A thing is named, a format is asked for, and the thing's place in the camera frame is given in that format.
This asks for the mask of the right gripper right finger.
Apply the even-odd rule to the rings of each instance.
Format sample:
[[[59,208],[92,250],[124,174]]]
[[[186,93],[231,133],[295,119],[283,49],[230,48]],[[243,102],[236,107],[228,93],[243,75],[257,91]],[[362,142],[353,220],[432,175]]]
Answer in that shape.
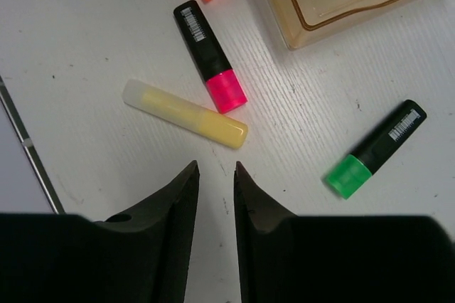
[[[298,216],[234,175],[243,302],[453,302],[454,245],[429,216]]]

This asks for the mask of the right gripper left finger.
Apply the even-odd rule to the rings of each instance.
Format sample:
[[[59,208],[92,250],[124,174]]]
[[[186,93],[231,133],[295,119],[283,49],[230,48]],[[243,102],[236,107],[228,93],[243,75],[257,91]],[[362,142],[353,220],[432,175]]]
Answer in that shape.
[[[182,302],[199,170],[107,220],[1,215],[2,302]]]

